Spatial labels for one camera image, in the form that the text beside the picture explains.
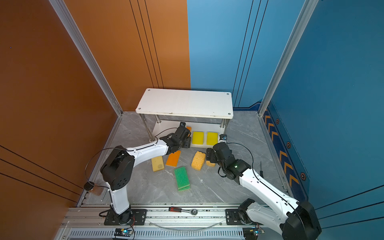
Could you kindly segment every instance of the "vent grille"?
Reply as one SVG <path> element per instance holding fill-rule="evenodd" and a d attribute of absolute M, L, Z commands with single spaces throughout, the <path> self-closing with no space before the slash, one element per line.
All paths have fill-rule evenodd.
<path fill-rule="evenodd" d="M 114 228 L 72 228 L 69 235 L 72 239 L 77 238 L 114 238 Z M 144 239 L 180 239 L 187 237 L 189 239 L 233 239 L 244 238 L 241 228 L 219 228 L 210 229 L 205 231 L 173 231 L 161 228 L 136 228 L 135 240 Z"/>

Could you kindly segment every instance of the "marble floor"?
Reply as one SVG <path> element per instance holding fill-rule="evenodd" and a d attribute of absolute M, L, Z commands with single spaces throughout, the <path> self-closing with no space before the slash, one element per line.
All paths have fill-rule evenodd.
<path fill-rule="evenodd" d="M 154 115 L 146 115 L 149 127 L 153 129 L 156 118 Z M 220 119 L 205 119 L 192 117 L 160 116 L 164 120 L 178 120 L 188 122 L 219 123 Z M 229 122 L 226 131 L 228 142 L 237 142 L 247 146 L 254 157 L 254 169 L 262 170 L 264 178 L 278 189 L 285 192 L 282 181 L 277 172 L 276 165 L 272 159 L 270 150 L 267 146 L 262 126 L 257 119 L 254 111 L 234 111 L 233 119 Z M 134 147 L 149 142 L 148 133 L 144 124 L 135 112 L 124 112 L 122 121 L 115 134 L 111 147 L 122 145 L 123 147 Z M 243 159 L 252 164 L 249 152 L 240 145 L 230 144 L 232 153 L 237 159 Z M 203 165 L 201 171 L 191 168 L 192 159 L 196 151 L 205 152 L 204 148 L 181 148 L 181 155 L 177 167 L 185 166 L 190 181 L 190 189 L 178 192 L 174 174 L 174 167 L 165 166 L 164 170 L 152 171 L 151 161 L 145 161 L 137 165 L 128 183 L 128 196 L 131 204 L 202 204 L 202 203 L 225 203 L 240 204 L 247 198 L 255 201 L 262 201 L 248 189 L 238 185 L 235 181 L 228 178 L 221 178 L 217 174 L 216 167 Z M 163 156 L 164 164 L 168 156 Z M 101 173 L 99 172 L 95 183 L 105 185 Z M 83 205 L 89 204 L 109 204 L 111 198 L 109 194 L 95 196 L 87 193 Z"/>

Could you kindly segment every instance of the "sponge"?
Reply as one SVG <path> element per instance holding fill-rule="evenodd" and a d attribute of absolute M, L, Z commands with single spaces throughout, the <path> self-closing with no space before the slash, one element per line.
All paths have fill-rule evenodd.
<path fill-rule="evenodd" d="M 177 182 L 177 189 L 181 191 L 186 190 L 184 188 L 189 187 L 190 185 L 188 175 L 187 175 L 187 170 L 185 169 L 185 167 L 179 167 L 179 168 L 176 168 L 174 171 L 175 171 L 175 178 Z"/>
<path fill-rule="evenodd" d="M 204 143 L 204 132 L 193 132 L 192 144 L 202 145 Z"/>
<path fill-rule="evenodd" d="M 208 166 L 210 166 L 210 167 L 214 167 L 214 166 L 216 166 L 216 164 L 215 164 L 215 163 L 211 163 L 211 162 L 210 162 L 210 161 L 208 161 L 208 160 L 207 160 L 207 165 L 208 165 Z"/>
<path fill-rule="evenodd" d="M 154 172 L 164 169 L 163 156 L 152 158 L 152 170 Z"/>
<path fill-rule="evenodd" d="M 186 186 L 186 187 L 180 188 L 179 192 L 185 191 L 185 190 L 188 190 L 188 189 L 191 189 L 191 187 L 190 186 Z"/>
<path fill-rule="evenodd" d="M 195 156 L 193 157 L 191 167 L 195 170 L 200 171 L 201 167 L 204 164 L 204 160 L 205 160 L 205 153 L 196 152 Z"/>
<path fill-rule="evenodd" d="M 208 132 L 207 133 L 207 145 L 215 145 L 217 143 L 217 132 Z"/>
<path fill-rule="evenodd" d="M 180 150 L 176 151 L 175 153 L 171 153 L 168 156 L 166 165 L 167 166 L 171 166 L 171 167 L 176 167 L 177 166 L 177 162 L 179 161 L 180 153 L 181 153 Z"/>

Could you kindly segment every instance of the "white robotic arm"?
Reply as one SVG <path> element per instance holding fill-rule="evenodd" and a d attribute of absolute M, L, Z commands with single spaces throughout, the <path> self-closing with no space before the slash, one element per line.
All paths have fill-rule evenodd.
<path fill-rule="evenodd" d="M 220 139 L 220 143 L 213 149 L 207 150 L 207 159 L 218 163 L 229 179 L 251 190 L 270 207 L 263 207 L 247 199 L 239 207 L 242 221 L 262 223 L 282 234 L 286 240 L 315 240 L 321 228 L 312 205 L 309 202 L 299 204 L 296 199 L 275 188 L 249 164 L 234 158 L 222 140 L 226 139 L 225 135 L 221 135 Z M 189 148 L 190 140 L 190 131 L 182 122 L 174 134 L 161 137 L 154 143 L 126 149 L 118 146 L 111 152 L 100 171 L 110 188 L 113 210 L 121 222 L 128 222 L 131 217 L 126 188 L 133 167 L 151 158 L 175 152 L 181 147 Z"/>

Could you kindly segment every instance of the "green scouring pad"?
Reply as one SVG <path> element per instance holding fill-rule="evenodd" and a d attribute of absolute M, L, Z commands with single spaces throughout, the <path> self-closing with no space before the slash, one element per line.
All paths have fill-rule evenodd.
<path fill-rule="evenodd" d="M 187 170 L 185 167 L 179 167 L 175 170 L 175 178 L 177 182 L 177 189 L 179 191 L 184 191 L 190 189 L 190 183 L 187 175 Z"/>

